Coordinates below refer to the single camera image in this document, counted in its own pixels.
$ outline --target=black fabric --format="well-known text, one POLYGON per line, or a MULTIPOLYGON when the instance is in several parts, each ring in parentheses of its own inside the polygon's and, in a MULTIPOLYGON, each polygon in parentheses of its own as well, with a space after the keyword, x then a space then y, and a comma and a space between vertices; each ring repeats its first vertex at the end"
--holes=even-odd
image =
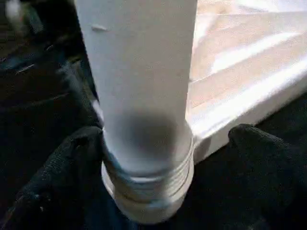
POLYGON ((164 223, 144 226, 123 216, 103 186, 103 137, 89 102, 67 88, 61 92, 53 97, 45 93, 46 98, 39 100, 29 93, 25 101, 19 101, 19 91, 19 96, 10 96, 18 99, 12 106, 5 100, 8 97, 2 100, 3 229, 304 227, 307 94, 257 128, 232 129, 229 144, 195 167, 181 209, 164 223))

